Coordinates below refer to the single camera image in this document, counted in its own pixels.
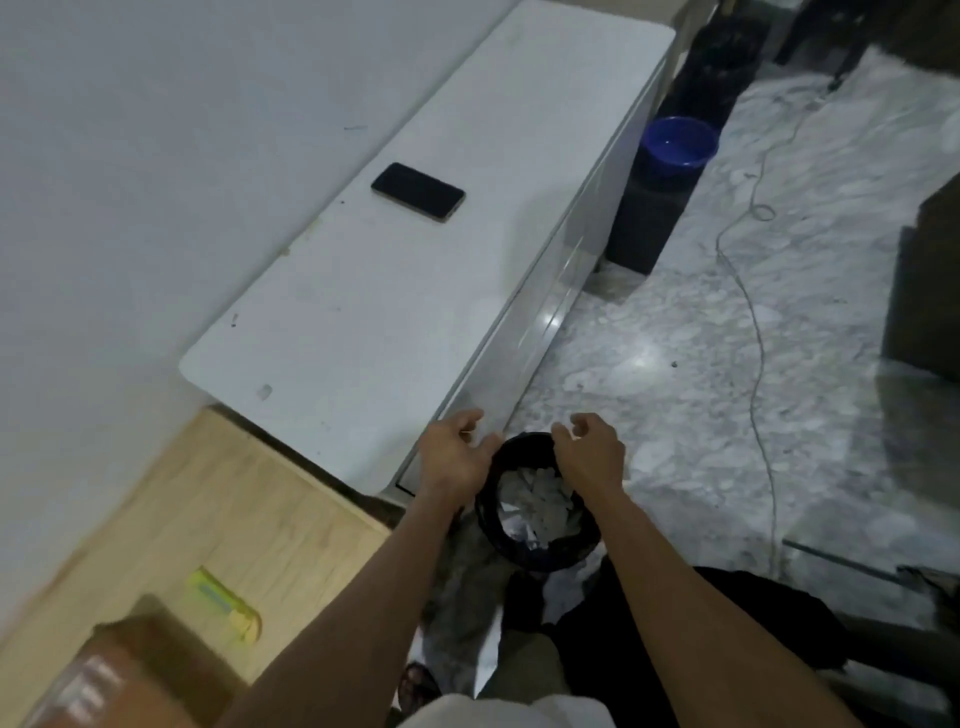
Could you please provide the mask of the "person's right forearm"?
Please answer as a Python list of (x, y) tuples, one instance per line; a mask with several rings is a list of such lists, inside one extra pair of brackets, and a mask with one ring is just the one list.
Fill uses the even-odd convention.
[(680, 728), (863, 728), (798, 657), (689, 565), (616, 481), (575, 485)]

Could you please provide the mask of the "person's left hand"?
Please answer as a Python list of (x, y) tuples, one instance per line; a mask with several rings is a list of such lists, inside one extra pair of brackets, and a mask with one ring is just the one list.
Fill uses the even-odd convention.
[(417, 507), (429, 504), (452, 515), (475, 499), (493, 462), (489, 468), (453, 462), (449, 416), (431, 422), (418, 441), (420, 476), (414, 503)]

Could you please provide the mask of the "light wooden table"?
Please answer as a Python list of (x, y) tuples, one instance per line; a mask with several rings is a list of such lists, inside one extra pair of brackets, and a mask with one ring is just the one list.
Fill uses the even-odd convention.
[[(157, 597), (252, 684), (390, 528), (255, 435), (203, 410), (0, 641), (0, 728), (16, 728), (92, 629)], [(257, 610), (246, 644), (186, 582), (205, 567)]]

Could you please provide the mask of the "white low cabinet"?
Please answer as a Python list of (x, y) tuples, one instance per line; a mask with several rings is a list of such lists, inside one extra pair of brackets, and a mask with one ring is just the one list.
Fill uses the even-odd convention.
[[(188, 383), (364, 496), (416, 489), (446, 413), (502, 429), (602, 253), (669, 25), (521, 0), (180, 359)], [(371, 189), (465, 192), (444, 223)]]

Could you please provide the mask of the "black smartphone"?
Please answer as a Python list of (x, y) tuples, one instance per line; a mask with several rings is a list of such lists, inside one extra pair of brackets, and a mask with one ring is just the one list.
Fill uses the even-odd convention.
[(370, 184), (373, 193), (438, 223), (447, 222), (466, 192), (399, 162), (390, 163)]

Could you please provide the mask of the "dark sandal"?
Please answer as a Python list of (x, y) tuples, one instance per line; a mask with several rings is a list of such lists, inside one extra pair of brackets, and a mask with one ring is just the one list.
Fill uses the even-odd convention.
[(411, 661), (405, 666), (396, 691), (398, 710), (404, 718), (412, 717), (442, 696), (442, 690), (425, 664)]

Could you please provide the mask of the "black shorts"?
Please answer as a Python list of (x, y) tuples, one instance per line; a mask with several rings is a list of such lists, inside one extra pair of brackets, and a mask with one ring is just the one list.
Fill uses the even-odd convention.
[[(846, 665), (850, 632), (822, 600), (747, 571), (695, 570), (812, 670)], [(616, 728), (679, 728), (609, 557), (583, 601), (542, 631), (558, 650), (571, 693), (603, 703)]]

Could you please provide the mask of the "blue plastic bowl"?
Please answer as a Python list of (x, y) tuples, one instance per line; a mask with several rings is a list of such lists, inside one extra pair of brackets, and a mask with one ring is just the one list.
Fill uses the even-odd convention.
[(661, 117), (644, 130), (640, 146), (650, 170), (662, 177), (700, 173), (718, 152), (720, 133), (688, 116)]

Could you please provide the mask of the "brown cardboard box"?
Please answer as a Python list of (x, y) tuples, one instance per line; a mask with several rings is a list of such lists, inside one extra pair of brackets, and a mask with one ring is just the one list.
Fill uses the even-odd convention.
[(17, 728), (215, 728), (247, 683), (156, 596), (97, 624)]

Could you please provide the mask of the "person's right hand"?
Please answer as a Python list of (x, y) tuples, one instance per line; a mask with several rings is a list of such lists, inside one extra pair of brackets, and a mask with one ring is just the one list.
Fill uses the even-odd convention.
[(605, 450), (555, 450), (558, 468), (565, 483), (589, 507), (624, 501), (626, 447), (609, 424), (609, 448)]

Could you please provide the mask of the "person's left forearm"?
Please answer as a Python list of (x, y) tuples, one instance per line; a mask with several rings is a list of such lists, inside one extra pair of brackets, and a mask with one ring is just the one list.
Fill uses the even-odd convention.
[(475, 493), (451, 479), (420, 486), (389, 538), (217, 728), (383, 728), (444, 542)]

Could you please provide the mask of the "white shirt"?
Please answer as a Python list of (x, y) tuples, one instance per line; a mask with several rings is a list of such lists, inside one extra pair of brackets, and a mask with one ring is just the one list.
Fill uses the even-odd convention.
[(520, 702), (453, 694), (438, 698), (397, 728), (617, 728), (609, 710), (593, 698), (548, 695)]

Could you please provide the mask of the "black rectangular box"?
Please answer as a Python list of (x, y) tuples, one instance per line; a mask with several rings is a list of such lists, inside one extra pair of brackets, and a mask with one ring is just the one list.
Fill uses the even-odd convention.
[[(770, 28), (768, 21), (745, 13), (712, 19), (694, 36), (648, 125), (662, 117), (694, 117), (721, 137), (738, 97), (757, 75)], [(688, 176), (659, 176), (650, 170), (639, 143), (606, 259), (651, 274), (705, 169)]]

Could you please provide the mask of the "yellow green highlighter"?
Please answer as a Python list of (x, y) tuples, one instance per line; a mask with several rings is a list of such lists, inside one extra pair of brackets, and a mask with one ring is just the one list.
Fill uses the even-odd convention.
[(204, 566), (195, 569), (186, 582), (224, 616), (233, 632), (247, 644), (256, 644), (262, 635), (262, 617), (258, 610), (216, 578)]

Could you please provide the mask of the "dark brown cabinet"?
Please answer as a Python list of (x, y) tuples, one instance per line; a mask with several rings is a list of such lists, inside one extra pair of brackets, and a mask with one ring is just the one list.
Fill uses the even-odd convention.
[(881, 353), (960, 384), (960, 172), (901, 230)]

